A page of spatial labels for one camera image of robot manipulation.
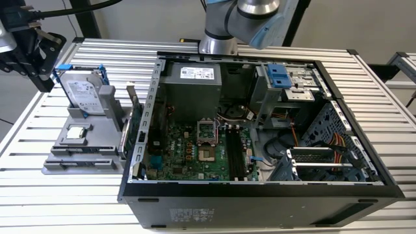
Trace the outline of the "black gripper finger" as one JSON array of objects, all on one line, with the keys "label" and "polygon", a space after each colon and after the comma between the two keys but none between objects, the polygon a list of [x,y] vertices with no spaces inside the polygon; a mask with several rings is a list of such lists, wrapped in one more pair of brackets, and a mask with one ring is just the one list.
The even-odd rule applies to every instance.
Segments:
[{"label": "black gripper finger", "polygon": [[29,63],[33,67],[29,79],[40,92],[49,92],[55,86],[51,73],[65,42],[67,39],[60,34],[41,32],[37,45],[29,53]]}]

